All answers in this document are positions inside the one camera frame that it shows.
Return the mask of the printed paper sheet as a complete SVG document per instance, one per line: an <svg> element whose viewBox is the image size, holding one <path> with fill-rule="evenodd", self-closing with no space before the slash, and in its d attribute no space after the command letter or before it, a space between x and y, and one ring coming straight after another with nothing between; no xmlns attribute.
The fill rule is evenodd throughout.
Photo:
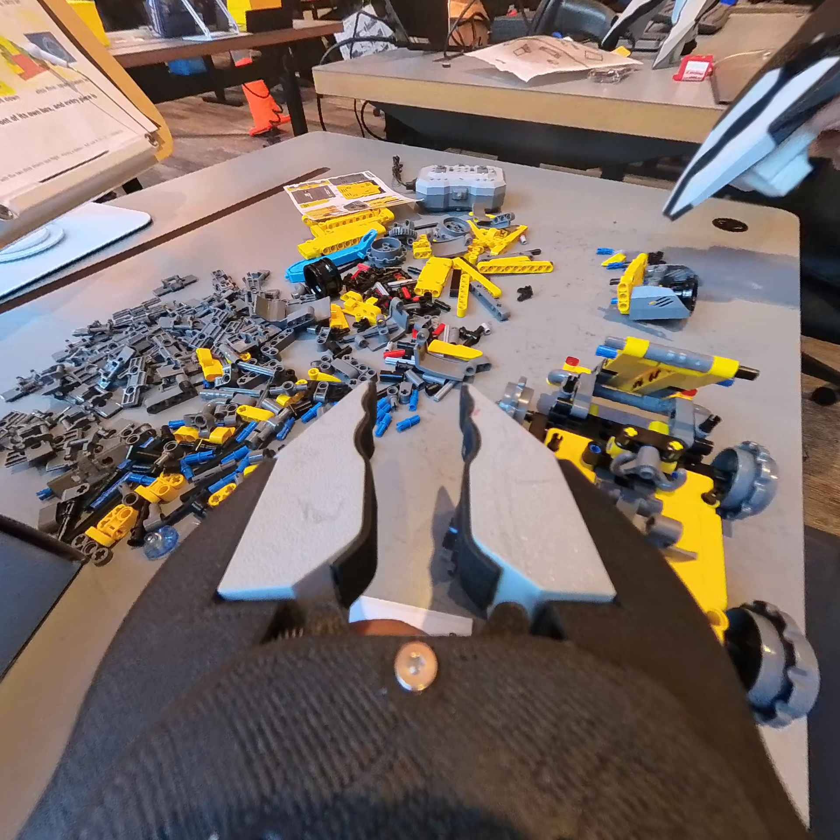
<svg viewBox="0 0 840 840"><path fill-rule="evenodd" d="M1 2L1 194L10 205L38 184L113 156L136 141L150 146L159 124L109 78L96 57L43 2Z"/></svg>

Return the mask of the grey toothed toy rack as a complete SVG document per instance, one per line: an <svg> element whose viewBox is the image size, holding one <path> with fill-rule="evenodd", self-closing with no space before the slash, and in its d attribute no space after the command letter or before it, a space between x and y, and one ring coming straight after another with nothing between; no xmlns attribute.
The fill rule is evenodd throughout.
<svg viewBox="0 0 840 840"><path fill-rule="evenodd" d="M500 299L494 297L488 289L471 282L469 284L469 292L488 309L496 320L500 322L509 320L511 315L510 310Z"/></svg>

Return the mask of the dark grey cardboard box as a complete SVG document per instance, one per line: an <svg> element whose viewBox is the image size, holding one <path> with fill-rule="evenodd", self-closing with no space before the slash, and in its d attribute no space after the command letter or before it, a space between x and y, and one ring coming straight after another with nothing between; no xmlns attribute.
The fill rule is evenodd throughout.
<svg viewBox="0 0 840 840"><path fill-rule="evenodd" d="M1 677L86 561L68 544L1 517Z"/></svg>

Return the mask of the orange cone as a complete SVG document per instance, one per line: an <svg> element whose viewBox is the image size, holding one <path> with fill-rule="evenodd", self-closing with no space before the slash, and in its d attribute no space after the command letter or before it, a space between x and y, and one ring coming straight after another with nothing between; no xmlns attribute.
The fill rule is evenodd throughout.
<svg viewBox="0 0 840 840"><path fill-rule="evenodd" d="M252 80L241 86L254 126L248 130L251 137L276 136L280 126L291 122L283 112L263 80Z"/></svg>

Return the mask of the yellow grey toy claw assembly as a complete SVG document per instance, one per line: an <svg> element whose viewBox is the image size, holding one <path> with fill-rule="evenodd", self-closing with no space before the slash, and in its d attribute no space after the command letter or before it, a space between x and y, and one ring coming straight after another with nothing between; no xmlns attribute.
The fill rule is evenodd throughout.
<svg viewBox="0 0 840 840"><path fill-rule="evenodd" d="M692 314L684 308L671 289L659 285L669 263L662 251L637 255L621 277L612 284L612 306L620 315L635 322L685 321Z"/></svg>

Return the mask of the pile of small building pieces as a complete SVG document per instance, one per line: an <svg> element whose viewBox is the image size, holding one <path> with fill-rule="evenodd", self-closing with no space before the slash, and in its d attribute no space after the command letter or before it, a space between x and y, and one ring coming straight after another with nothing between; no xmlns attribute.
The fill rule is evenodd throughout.
<svg viewBox="0 0 840 840"><path fill-rule="evenodd" d="M301 284L269 289L266 270L210 294L165 300L195 276L170 276L138 306L73 332L53 364L17 378L12 402L47 406L2 415L2 467L38 472L38 529L107 564L122 543L158 559L177 524L203 518L296 427L312 424L366 382L376 386L374 435L399 406L402 432L435 401L490 368L472 329L446 322L451 301L419 297L419 270L362 266L336 298Z"/></svg>

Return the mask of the crumpled printed paper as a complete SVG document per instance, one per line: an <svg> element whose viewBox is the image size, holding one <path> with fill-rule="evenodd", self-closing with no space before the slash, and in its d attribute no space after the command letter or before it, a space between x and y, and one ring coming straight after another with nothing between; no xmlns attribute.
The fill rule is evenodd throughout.
<svg viewBox="0 0 840 840"><path fill-rule="evenodd" d="M478 49L470 56L525 82L556 74L635 70L642 66L639 60L598 45L551 35L516 38Z"/></svg>

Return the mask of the yellow toy frame part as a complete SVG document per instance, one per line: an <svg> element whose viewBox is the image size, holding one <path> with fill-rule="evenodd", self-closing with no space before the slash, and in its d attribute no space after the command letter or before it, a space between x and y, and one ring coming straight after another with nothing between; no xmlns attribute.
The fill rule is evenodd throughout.
<svg viewBox="0 0 840 840"><path fill-rule="evenodd" d="M333 217L303 215L301 221L308 226L310 239L298 245L298 252L304 259L313 259L357 245L370 231L375 238L384 236L395 216L379 207Z"/></svg>

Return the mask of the yellow holed toy beam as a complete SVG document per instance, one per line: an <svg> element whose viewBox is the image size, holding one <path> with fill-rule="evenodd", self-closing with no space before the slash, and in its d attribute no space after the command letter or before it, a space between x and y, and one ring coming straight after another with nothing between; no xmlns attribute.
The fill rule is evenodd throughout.
<svg viewBox="0 0 840 840"><path fill-rule="evenodd" d="M495 258L479 261L478 271L484 276L549 274L553 272L553 262L532 259L528 256Z"/></svg>

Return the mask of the yellow black sticker sheet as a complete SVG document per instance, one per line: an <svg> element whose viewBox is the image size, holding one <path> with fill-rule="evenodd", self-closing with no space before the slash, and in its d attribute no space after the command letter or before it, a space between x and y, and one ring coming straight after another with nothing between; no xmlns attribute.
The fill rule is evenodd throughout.
<svg viewBox="0 0 840 840"><path fill-rule="evenodd" d="M415 201L370 171L311 178L283 189L306 224Z"/></svg>

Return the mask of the white stand base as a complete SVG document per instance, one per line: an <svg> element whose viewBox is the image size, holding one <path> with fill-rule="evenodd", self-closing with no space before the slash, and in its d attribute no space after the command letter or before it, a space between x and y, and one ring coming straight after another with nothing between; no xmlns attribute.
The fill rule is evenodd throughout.
<svg viewBox="0 0 840 840"><path fill-rule="evenodd" d="M151 224L148 213L87 203L1 250L5 298Z"/></svg>

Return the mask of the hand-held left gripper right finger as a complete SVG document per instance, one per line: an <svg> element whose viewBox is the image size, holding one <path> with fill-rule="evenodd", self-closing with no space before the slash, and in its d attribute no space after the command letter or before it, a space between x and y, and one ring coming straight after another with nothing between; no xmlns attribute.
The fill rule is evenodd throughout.
<svg viewBox="0 0 840 840"><path fill-rule="evenodd" d="M456 565L468 598L611 602L616 589L554 454L472 385L461 389L459 423Z"/></svg>

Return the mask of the yellow toy vehicle model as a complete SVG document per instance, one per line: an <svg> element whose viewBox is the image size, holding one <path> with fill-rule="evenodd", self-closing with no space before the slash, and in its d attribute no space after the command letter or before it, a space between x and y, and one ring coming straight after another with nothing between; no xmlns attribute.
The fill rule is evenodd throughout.
<svg viewBox="0 0 840 840"><path fill-rule="evenodd" d="M734 359L646 339L610 337L598 364L568 357L535 398L526 377L507 384L499 407L555 458L573 463L665 557L727 650L759 723L805 718L821 685L814 649L777 606L730 605L723 523L756 516L775 498L769 450L744 441L716 455L720 423L695 401L707 385L753 381Z"/></svg>

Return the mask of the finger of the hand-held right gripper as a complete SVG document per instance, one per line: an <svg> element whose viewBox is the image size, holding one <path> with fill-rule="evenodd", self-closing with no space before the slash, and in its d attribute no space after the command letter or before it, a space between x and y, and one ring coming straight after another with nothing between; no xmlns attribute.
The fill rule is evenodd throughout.
<svg viewBox="0 0 840 840"><path fill-rule="evenodd" d="M751 82L748 87L742 90L738 99L732 101L730 108L722 115L721 120L715 127L734 127L738 130L745 129L747 127L756 127L755 120L759 116L759 112L762 107L761 100L763 93L762 87L759 87L756 92L753 92L752 89L756 79L761 77L761 75L762 73L759 73L755 80ZM755 192L754 190L749 189L749 170L725 186L734 186L743 192Z"/></svg>
<svg viewBox="0 0 840 840"><path fill-rule="evenodd" d="M743 175L783 143L765 128L715 127L666 199L665 217L677 219Z"/></svg>

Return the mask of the idle grey black gripper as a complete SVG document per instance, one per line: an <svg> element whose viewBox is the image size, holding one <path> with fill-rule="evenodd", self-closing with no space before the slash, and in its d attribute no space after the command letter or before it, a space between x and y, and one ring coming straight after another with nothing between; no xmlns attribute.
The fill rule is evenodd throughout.
<svg viewBox="0 0 840 840"><path fill-rule="evenodd" d="M664 24L656 18L665 14L666 1L632 1L617 15L599 41L604 51L626 42L633 53L654 53L652 69L676 66L696 47L701 19L719 1L674 1Z"/></svg>

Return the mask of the grey toy motor hub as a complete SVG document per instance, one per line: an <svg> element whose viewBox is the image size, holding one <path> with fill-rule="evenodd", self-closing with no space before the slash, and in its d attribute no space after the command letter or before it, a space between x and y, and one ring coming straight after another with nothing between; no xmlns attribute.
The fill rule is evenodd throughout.
<svg viewBox="0 0 840 840"><path fill-rule="evenodd" d="M414 192L429 213L469 211L474 204L498 211L507 192L504 171L488 164L434 164L416 176Z"/></svg>

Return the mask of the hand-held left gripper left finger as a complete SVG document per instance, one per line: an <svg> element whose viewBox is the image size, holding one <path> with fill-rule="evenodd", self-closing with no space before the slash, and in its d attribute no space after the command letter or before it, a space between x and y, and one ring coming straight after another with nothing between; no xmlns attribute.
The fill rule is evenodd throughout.
<svg viewBox="0 0 840 840"><path fill-rule="evenodd" d="M375 418L368 381L280 451L218 595L348 609L364 593L377 565Z"/></svg>

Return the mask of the grey office desk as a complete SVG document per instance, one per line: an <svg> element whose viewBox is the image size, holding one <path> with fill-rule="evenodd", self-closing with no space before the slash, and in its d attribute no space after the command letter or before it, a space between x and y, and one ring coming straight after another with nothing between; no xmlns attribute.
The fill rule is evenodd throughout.
<svg viewBox="0 0 840 840"><path fill-rule="evenodd" d="M140 38L138 29L110 33L108 51L153 104L220 93L261 79L279 82L295 136L308 131L291 45L342 30L341 22L294 20L291 28L262 33L224 33L216 38ZM215 67L212 57L256 50L250 65Z"/></svg>

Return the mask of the blue curved toy panel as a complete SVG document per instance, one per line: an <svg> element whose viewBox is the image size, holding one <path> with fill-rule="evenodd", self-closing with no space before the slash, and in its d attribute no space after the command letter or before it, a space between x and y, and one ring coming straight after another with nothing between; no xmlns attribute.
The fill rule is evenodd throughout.
<svg viewBox="0 0 840 840"><path fill-rule="evenodd" d="M382 226L371 228L360 239L357 244L348 245L335 251L331 254L320 255L309 259L301 259L298 262L289 266L286 270L285 278L291 283L303 282L303 270L309 265L314 264L322 258L326 258L336 266L338 269L346 268L353 263L362 261L369 253L371 246L376 239L385 235L385 229Z"/></svg>

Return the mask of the person's right hand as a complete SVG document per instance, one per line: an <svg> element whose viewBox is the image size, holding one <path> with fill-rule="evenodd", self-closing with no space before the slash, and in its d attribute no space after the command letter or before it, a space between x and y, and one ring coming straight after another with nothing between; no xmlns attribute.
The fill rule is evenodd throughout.
<svg viewBox="0 0 840 840"><path fill-rule="evenodd" d="M809 156L828 159L839 170L839 98L830 101L809 122L815 132Z"/></svg>

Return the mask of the large black toy tyre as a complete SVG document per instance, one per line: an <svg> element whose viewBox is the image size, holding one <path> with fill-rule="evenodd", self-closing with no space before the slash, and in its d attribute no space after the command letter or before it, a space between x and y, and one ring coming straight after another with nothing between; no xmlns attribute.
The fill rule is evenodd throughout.
<svg viewBox="0 0 840 840"><path fill-rule="evenodd" d="M342 275L330 257L304 261L301 273L301 282L316 298L340 296L343 287Z"/></svg>

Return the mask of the tan office desk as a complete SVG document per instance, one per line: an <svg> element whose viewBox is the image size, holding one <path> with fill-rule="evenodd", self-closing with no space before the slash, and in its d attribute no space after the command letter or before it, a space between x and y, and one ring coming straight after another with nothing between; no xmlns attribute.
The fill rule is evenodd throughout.
<svg viewBox="0 0 840 840"><path fill-rule="evenodd" d="M674 81L650 58L619 82L581 76L524 82L472 56L396 49L314 69L318 94L370 102L385 138L500 161L578 170L621 181L641 165L694 152L718 121L710 80Z"/></svg>

